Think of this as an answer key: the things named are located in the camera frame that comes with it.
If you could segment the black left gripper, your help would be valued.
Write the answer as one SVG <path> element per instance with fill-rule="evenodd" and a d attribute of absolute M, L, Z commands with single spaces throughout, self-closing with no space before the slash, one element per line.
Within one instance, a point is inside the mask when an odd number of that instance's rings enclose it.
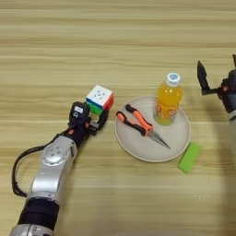
<path fill-rule="evenodd" d="M 68 123 L 68 130 L 65 132 L 65 136 L 75 142 L 79 148 L 90 135 L 96 135 L 98 131 L 105 125 L 108 119 L 108 110 L 104 110 L 97 122 L 86 121 L 84 123 L 80 121 L 70 121 Z"/>

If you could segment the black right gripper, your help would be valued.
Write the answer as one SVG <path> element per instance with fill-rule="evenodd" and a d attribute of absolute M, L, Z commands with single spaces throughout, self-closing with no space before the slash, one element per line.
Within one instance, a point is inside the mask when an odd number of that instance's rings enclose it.
<path fill-rule="evenodd" d="M 232 55 L 233 63 L 236 68 L 236 54 Z M 197 62 L 197 78 L 202 89 L 203 95 L 218 94 L 222 100 L 226 112 L 236 110 L 236 69 L 231 70 L 227 78 L 222 80 L 220 88 L 211 88 L 207 82 L 207 72 L 203 64 Z"/>

